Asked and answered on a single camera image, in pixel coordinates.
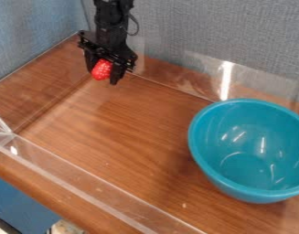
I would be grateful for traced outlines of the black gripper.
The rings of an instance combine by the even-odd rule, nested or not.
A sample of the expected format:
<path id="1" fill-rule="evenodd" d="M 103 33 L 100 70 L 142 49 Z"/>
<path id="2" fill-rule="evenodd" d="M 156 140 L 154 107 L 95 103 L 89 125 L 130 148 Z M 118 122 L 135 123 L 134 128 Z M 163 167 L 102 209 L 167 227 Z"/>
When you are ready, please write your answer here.
<path id="1" fill-rule="evenodd" d="M 116 85 L 122 79 L 126 70 L 135 69 L 135 62 L 138 60 L 136 53 L 127 46 L 127 26 L 120 26 L 106 31 L 98 28 L 95 31 L 80 30 L 79 47 L 83 49 L 85 65 L 88 72 L 96 65 L 99 59 L 106 59 L 112 64 L 110 71 L 110 84 Z"/>

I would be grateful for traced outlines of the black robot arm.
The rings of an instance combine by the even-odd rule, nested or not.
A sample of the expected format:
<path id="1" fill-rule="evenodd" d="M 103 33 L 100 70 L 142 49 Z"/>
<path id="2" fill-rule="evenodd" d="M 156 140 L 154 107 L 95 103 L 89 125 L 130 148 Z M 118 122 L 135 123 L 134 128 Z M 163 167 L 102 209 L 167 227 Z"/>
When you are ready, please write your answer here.
<path id="1" fill-rule="evenodd" d="M 116 85 L 126 71 L 134 71 L 136 53 L 127 45 L 128 20 L 138 22 L 130 13 L 135 0 L 92 0 L 95 5 L 95 30 L 79 31 L 88 72 L 96 80 L 110 79 Z"/>

